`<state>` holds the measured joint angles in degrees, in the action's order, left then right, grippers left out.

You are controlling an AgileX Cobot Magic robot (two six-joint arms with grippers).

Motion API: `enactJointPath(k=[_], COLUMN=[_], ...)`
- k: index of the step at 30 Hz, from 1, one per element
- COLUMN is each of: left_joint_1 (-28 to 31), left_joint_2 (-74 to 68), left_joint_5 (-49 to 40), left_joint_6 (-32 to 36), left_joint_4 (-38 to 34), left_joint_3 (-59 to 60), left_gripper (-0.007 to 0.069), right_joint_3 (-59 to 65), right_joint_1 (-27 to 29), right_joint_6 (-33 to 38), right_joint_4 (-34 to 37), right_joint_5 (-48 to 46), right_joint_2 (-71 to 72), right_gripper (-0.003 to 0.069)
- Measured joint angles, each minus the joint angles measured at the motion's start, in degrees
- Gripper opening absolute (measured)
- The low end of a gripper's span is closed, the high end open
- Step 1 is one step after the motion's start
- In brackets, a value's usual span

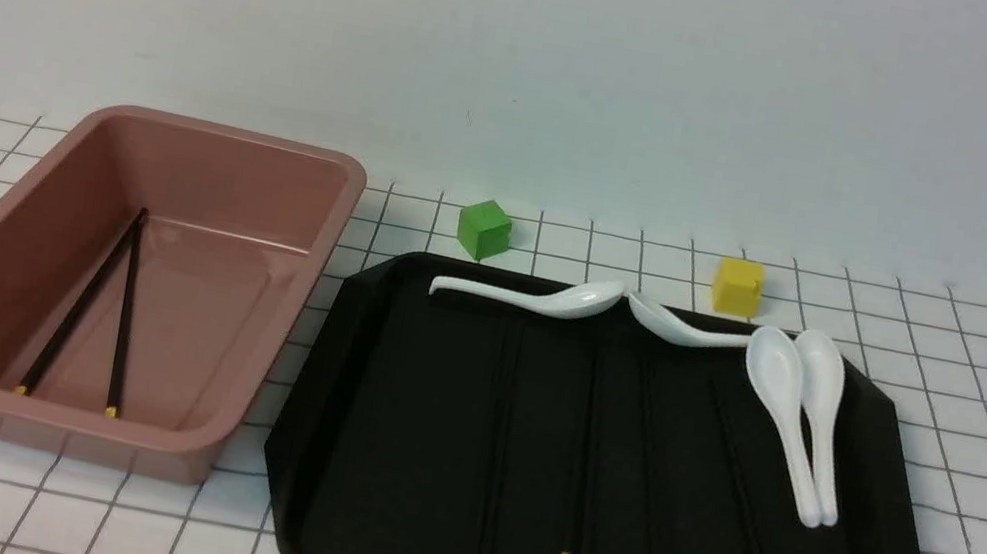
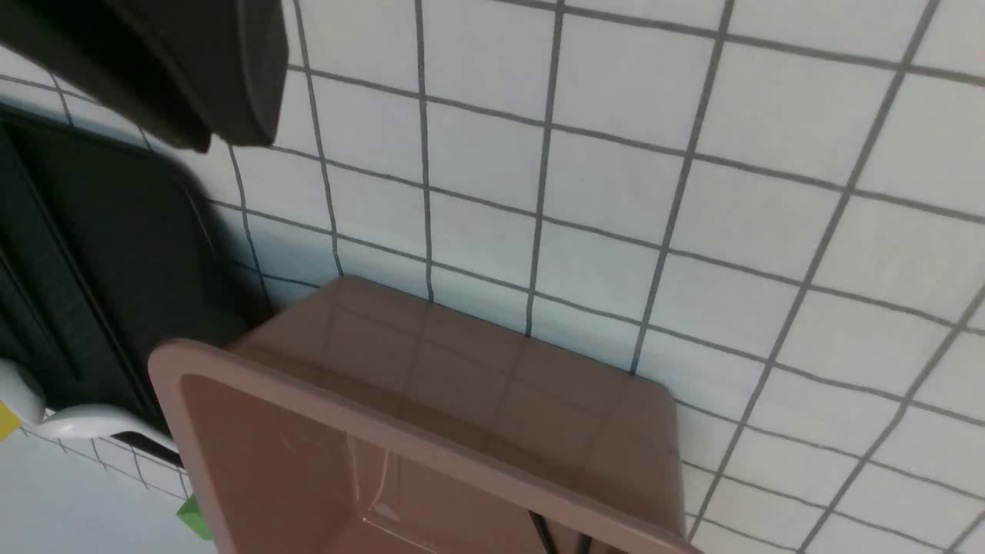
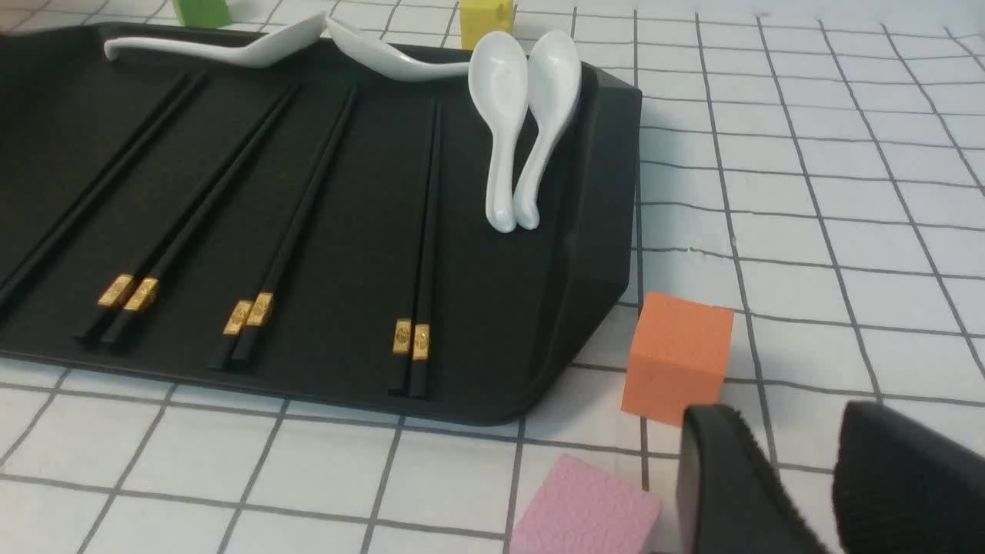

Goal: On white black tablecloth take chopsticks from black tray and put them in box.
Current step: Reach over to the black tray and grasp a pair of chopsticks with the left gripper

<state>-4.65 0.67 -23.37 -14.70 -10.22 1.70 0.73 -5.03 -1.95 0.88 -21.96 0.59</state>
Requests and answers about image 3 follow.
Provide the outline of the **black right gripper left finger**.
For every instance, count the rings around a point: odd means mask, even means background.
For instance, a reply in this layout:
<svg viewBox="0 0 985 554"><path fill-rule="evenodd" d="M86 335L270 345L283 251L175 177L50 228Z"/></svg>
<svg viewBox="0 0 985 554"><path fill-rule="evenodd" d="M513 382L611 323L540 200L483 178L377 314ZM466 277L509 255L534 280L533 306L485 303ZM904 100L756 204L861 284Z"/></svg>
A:
<svg viewBox="0 0 985 554"><path fill-rule="evenodd" d="M691 405L676 474L683 553L826 553L741 413Z"/></svg>

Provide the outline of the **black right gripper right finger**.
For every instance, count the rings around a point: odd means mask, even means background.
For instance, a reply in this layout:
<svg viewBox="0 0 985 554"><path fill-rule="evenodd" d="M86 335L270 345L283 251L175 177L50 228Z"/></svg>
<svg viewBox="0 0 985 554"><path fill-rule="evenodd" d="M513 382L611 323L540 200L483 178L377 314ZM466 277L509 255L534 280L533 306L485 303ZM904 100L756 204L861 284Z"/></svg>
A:
<svg viewBox="0 0 985 554"><path fill-rule="evenodd" d="M983 457L890 407L850 401L833 512L846 553L981 553Z"/></svg>

